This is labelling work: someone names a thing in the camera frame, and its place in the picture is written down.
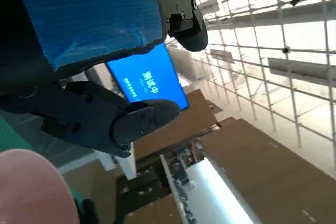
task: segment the fluorescent light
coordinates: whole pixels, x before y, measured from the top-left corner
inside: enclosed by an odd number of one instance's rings
[[[222,203],[223,211],[229,214],[232,223],[253,224],[248,214],[209,160],[204,158],[202,162],[198,163],[198,166],[204,177],[207,178],[209,187],[215,192],[217,200]]]

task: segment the metal rod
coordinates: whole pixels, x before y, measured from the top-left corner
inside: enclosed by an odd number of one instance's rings
[[[331,122],[331,138],[333,142],[333,152],[334,152],[334,169],[336,169],[336,138],[335,138],[335,117],[334,117],[334,106],[333,106],[333,94],[332,94],[332,73],[330,65],[330,52],[329,52],[329,40],[328,40],[328,24],[327,24],[327,5],[326,0],[322,0],[322,14],[323,14],[323,25],[324,25],[324,37],[326,43],[326,57],[328,64],[328,82],[329,82],[329,103],[330,103],[330,122]]]
[[[311,109],[309,109],[309,110],[307,110],[307,111],[304,111],[303,113],[300,113],[300,114],[298,115],[298,117],[303,116],[303,115],[305,115],[305,114],[307,114],[307,113],[309,113],[309,112],[311,112],[311,111],[313,111],[313,110],[315,110],[315,109],[317,109],[317,108],[319,108],[319,107],[321,107],[321,106],[323,106],[323,105],[325,105],[325,103],[320,104],[320,105],[318,105],[318,106],[315,106],[315,107],[313,107],[313,108],[311,108]]]
[[[220,68],[222,68],[222,69],[224,69],[224,70],[226,70],[226,71],[229,71],[229,69],[224,68],[224,67],[222,67],[222,66],[220,66]],[[237,74],[242,74],[242,75],[244,75],[243,73],[238,72],[238,71],[235,71],[235,70],[231,70],[231,71],[232,71],[233,73],[237,73]],[[286,86],[286,85],[283,85],[283,84],[280,84],[280,83],[272,82],[272,81],[269,81],[269,80],[263,80],[263,79],[261,79],[261,78],[259,78],[259,77],[251,76],[251,75],[249,75],[249,74],[246,74],[246,76],[247,76],[247,77],[250,77],[250,78],[252,78],[252,79],[256,79],[256,80],[259,80],[259,81],[265,81],[265,82],[267,82],[268,84],[272,84],[272,85],[279,86],[279,87],[281,87],[281,88],[290,90],[290,87],[288,87],[288,86]],[[324,100],[324,101],[329,101],[329,98],[322,97],[322,96],[317,95],[317,94],[309,93],[309,92],[307,92],[307,91],[303,91],[303,90],[300,90],[300,89],[297,89],[297,88],[295,88],[295,91],[296,91],[296,92],[299,92],[299,93],[302,93],[302,94],[309,95],[309,96],[311,96],[311,97],[315,97],[315,98]]]
[[[209,43],[208,45],[222,46],[221,44],[211,44],[211,43]],[[228,45],[228,44],[225,44],[225,46],[227,46],[227,47],[242,47],[242,48],[254,48],[254,49],[258,49],[258,47],[255,47],[255,46],[242,46],[242,45],[238,46],[238,45]],[[259,47],[259,48],[260,49],[266,49],[266,50],[280,50],[280,51],[283,50],[283,48],[277,48],[277,47]],[[292,52],[312,52],[312,53],[316,53],[316,54],[326,54],[327,53],[326,50],[295,49],[295,48],[291,48],[290,51],[292,51]],[[329,53],[331,55],[335,55],[336,54],[336,50],[330,50]]]
[[[210,63],[210,59],[209,59],[208,52],[207,52],[206,50],[204,50],[204,52],[205,52],[206,59],[207,59],[208,63]],[[210,66],[210,71],[211,71],[211,73],[212,73],[213,79],[215,80],[215,75],[214,75],[214,72],[213,72],[211,66]],[[217,95],[218,95],[218,97],[219,97],[220,95],[219,95],[219,90],[218,90],[217,85],[215,85],[215,89],[216,89],[216,91],[217,91]]]
[[[228,11],[230,13],[230,19],[232,18],[232,12],[231,12],[231,8],[230,8],[230,4],[229,2],[227,2],[227,7],[228,7]],[[236,41],[237,41],[237,45],[238,45],[238,53],[239,53],[239,56],[240,56],[240,59],[241,61],[243,61],[243,57],[242,57],[242,53],[241,53],[241,49],[239,47],[240,43],[238,41],[238,36],[237,36],[237,31],[236,29],[234,28],[233,29],[234,31],[234,34],[235,34],[235,38],[236,38]],[[256,114],[256,110],[254,108],[254,104],[252,102],[252,95],[251,95],[251,89],[250,89],[250,85],[249,85],[249,81],[248,81],[248,78],[246,76],[246,69],[245,69],[245,65],[244,63],[242,62],[241,63],[241,66],[243,68],[243,72],[244,72],[244,78],[245,78],[245,82],[246,82],[246,87],[247,87],[247,92],[248,92],[248,96],[250,97],[250,102],[251,102],[251,108],[252,108],[252,112],[253,112],[253,116],[254,116],[254,119],[257,120],[257,114]]]
[[[280,20],[280,25],[281,25],[282,40],[284,43],[284,48],[286,48],[287,43],[286,43],[286,37],[285,37],[285,28],[283,25],[284,24],[283,13],[282,13],[282,8],[280,5],[278,5],[278,10],[279,10],[279,20]],[[288,60],[288,52],[285,52],[285,56],[286,56],[286,60]],[[291,77],[289,77],[288,79],[289,79],[290,94],[291,94],[291,99],[292,99],[292,107],[293,107],[293,113],[294,113],[296,134],[298,138],[298,145],[299,147],[301,147],[302,142],[301,142],[300,127],[299,127],[299,122],[298,122],[298,113],[297,113],[297,108],[296,108],[295,94],[294,94],[294,89],[293,89],[293,80]]]
[[[263,10],[263,9],[269,9],[269,8],[272,8],[272,7],[277,7],[278,5],[281,5],[281,6],[284,6],[284,5],[288,5],[290,4],[290,1],[281,1],[280,3],[277,3],[277,4],[272,4],[272,5],[265,5],[265,6],[262,6],[262,7],[258,7],[258,8],[251,8],[253,12],[256,12],[258,10]],[[241,12],[233,12],[233,15],[236,16],[236,15],[241,15],[241,14],[244,14],[244,13],[249,13],[249,10],[243,10]],[[218,18],[229,18],[230,15],[223,15],[223,16],[219,16]]]
[[[241,97],[244,100],[247,100],[247,101],[249,100],[247,97],[245,97],[245,96],[243,96],[241,94],[238,94],[238,95],[239,95],[239,97]],[[255,105],[258,105],[259,107],[265,109],[265,110],[268,110],[268,108],[266,106],[264,106],[264,105],[262,105],[262,104],[260,104],[258,102],[253,101],[253,103]],[[278,115],[279,117],[281,117],[283,119],[286,119],[286,120],[290,121],[291,123],[295,123],[295,121],[293,119],[288,118],[285,115],[280,114],[279,112],[273,111],[273,114]],[[311,129],[311,128],[303,125],[303,124],[299,124],[299,126],[302,127],[302,128],[304,128],[304,129],[306,129],[306,130],[308,130],[308,131],[310,131],[310,132],[312,132],[312,133],[314,133],[314,134],[316,134],[316,135],[318,135],[318,136],[320,136],[320,137],[322,137],[322,138],[324,138],[324,139],[326,139],[326,140],[333,141],[330,137],[327,137],[327,136],[321,134],[320,132],[317,132],[317,131],[315,131],[315,130],[313,130],[313,129]]]
[[[289,97],[290,97],[290,95],[288,95],[288,96],[286,96],[286,97],[280,99],[279,101],[276,101],[276,102],[272,103],[272,106],[274,106],[275,104],[277,104],[277,103],[279,103],[279,102],[284,101],[285,99],[287,99],[287,98],[289,98]]]
[[[252,22],[252,24],[255,24],[254,15],[253,15],[253,12],[251,11],[251,2],[250,2],[250,0],[247,0],[247,1],[248,1],[248,8],[250,10],[251,22]],[[264,82],[265,91],[266,91],[266,98],[267,98],[267,103],[268,103],[268,107],[269,107],[269,114],[270,114],[270,117],[271,117],[271,120],[272,120],[273,130],[277,131],[276,125],[275,125],[275,120],[274,120],[274,115],[273,115],[273,111],[272,111],[272,107],[271,107],[271,99],[270,99],[269,92],[268,92],[265,70],[264,70],[264,66],[263,66],[263,63],[262,63],[263,59],[262,59],[261,53],[260,53],[258,36],[257,36],[257,31],[256,31],[256,26],[255,25],[253,25],[253,32],[254,32],[254,37],[255,37],[255,40],[256,40],[256,45],[258,47],[257,50],[258,50],[259,61],[260,61],[260,64],[261,64],[261,73],[263,75],[263,82]]]
[[[262,84],[264,84],[263,81],[260,82],[260,84],[258,85],[256,91],[254,92],[254,94],[252,95],[253,97],[258,93],[259,89],[261,88]]]
[[[223,39],[223,35],[222,35],[222,33],[221,32],[219,32],[219,34],[220,34],[220,38],[221,38],[221,40],[222,40],[222,44],[223,44],[223,47],[224,47],[224,50],[225,50],[225,46],[224,46],[224,39]],[[239,96],[238,96],[238,93],[237,93],[237,88],[236,88],[236,83],[235,83],[235,81],[234,81],[234,78],[233,78],[233,76],[232,76],[232,72],[230,71],[229,72],[229,74],[230,74],[230,77],[231,77],[231,80],[232,80],[232,83],[233,83],[233,86],[234,86],[234,89],[235,89],[235,93],[236,93],[236,98],[237,98],[237,103],[238,103],[238,107],[239,107],[239,110],[241,111],[241,107],[242,107],[242,105],[240,104],[240,100],[239,100]]]

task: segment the monitor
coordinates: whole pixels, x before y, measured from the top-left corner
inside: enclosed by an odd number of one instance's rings
[[[166,99],[177,103],[181,110],[188,108],[164,43],[144,55],[109,61],[107,66],[130,102]]]

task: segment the green surface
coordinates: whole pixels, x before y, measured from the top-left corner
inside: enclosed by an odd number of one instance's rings
[[[32,146],[27,143],[2,116],[0,116],[0,152],[9,149],[27,149],[34,151]],[[80,194],[73,189],[70,190],[72,196],[76,199],[79,205],[81,205],[82,197]]]

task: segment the screw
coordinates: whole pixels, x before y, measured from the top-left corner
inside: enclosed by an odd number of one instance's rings
[[[80,125],[80,123],[74,123],[71,129],[72,129],[72,132],[77,133],[80,131],[81,128],[82,126]]]
[[[282,53],[283,53],[283,54],[288,54],[288,53],[290,53],[290,47],[284,47],[284,48],[282,49]]]
[[[86,103],[91,103],[93,101],[93,96],[92,94],[87,94],[85,97]]]
[[[192,6],[193,6],[193,9],[194,9],[194,10],[197,9],[197,3],[196,3],[196,0],[192,0]]]
[[[17,91],[17,96],[19,98],[31,98],[35,95],[36,90],[37,90],[36,86],[25,87]]]

